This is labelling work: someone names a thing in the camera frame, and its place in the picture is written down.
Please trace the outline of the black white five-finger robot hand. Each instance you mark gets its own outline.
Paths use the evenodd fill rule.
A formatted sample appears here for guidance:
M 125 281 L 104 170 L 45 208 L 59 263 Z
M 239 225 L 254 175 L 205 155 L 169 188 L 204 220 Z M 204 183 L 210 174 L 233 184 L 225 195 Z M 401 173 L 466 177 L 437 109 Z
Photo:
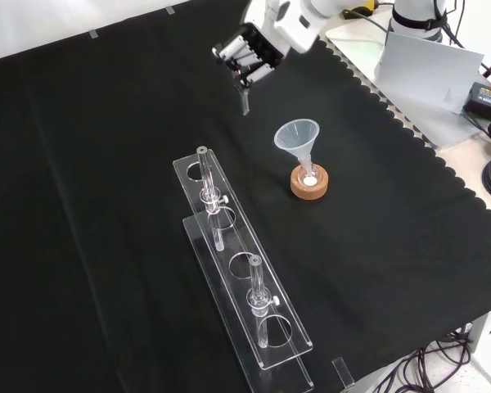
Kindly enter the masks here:
M 289 51 L 307 52 L 326 20 L 309 1 L 250 1 L 238 31 L 212 53 L 242 94 L 271 74 Z

